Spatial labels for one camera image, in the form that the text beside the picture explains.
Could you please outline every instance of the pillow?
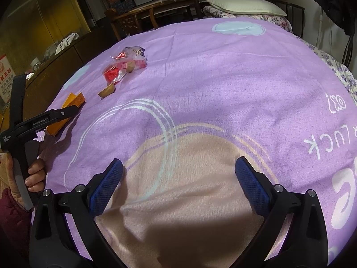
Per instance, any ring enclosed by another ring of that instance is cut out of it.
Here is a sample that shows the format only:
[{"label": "pillow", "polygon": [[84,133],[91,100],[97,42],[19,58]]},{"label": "pillow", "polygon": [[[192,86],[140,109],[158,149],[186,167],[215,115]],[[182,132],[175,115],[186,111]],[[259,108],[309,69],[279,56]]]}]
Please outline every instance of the pillow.
[{"label": "pillow", "polygon": [[230,14],[268,14],[287,16],[278,6],[265,0],[208,0],[211,6]]}]

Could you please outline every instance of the plastic bag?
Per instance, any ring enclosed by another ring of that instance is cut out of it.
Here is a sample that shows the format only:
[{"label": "plastic bag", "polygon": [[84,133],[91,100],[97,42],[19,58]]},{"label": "plastic bag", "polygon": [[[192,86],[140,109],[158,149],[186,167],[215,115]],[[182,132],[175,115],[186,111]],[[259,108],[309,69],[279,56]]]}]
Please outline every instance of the plastic bag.
[{"label": "plastic bag", "polygon": [[146,67],[144,51],[140,46],[126,47],[117,56],[112,56],[113,61],[103,70],[108,85],[117,84],[128,73]]}]

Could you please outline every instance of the orange paper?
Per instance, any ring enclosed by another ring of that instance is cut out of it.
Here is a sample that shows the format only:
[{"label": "orange paper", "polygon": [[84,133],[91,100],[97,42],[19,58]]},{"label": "orange paper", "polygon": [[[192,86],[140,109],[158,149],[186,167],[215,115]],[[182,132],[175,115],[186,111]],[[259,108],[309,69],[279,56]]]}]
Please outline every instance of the orange paper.
[{"label": "orange paper", "polygon": [[[85,102],[84,95],[79,93],[78,95],[73,94],[72,92],[69,94],[68,98],[66,99],[65,103],[63,104],[62,108],[66,108],[69,106],[77,106],[78,108]],[[57,123],[53,123],[46,128],[46,133],[49,135],[56,136],[57,133],[62,129],[62,127],[68,122],[70,118],[64,119]]]}]

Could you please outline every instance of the sleeve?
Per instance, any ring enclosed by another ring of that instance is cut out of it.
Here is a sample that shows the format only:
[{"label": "sleeve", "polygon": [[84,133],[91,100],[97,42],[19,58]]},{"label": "sleeve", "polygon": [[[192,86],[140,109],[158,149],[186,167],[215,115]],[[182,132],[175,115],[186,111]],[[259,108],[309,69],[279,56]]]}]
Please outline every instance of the sleeve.
[{"label": "sleeve", "polygon": [[23,210],[5,188],[0,199],[0,225],[15,249],[29,258],[31,212]]}]

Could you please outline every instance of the metal screw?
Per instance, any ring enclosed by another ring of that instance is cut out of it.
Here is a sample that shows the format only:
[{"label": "metal screw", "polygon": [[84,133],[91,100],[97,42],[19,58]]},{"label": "metal screw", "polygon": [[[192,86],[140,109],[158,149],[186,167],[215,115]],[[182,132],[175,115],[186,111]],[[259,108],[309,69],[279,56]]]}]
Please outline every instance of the metal screw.
[{"label": "metal screw", "polygon": [[79,184],[79,185],[76,186],[76,191],[78,193],[81,193],[82,191],[84,191],[84,189],[85,189],[85,185],[84,184]]},{"label": "metal screw", "polygon": [[316,192],[312,189],[309,189],[308,192],[307,192],[311,197],[314,197],[316,196]]},{"label": "metal screw", "polygon": [[278,192],[278,193],[282,193],[284,191],[284,187],[280,184],[277,184],[274,186],[274,189]]},{"label": "metal screw", "polygon": [[44,197],[46,197],[46,196],[50,195],[50,193],[51,193],[50,189],[45,189],[42,194],[44,195]]}]

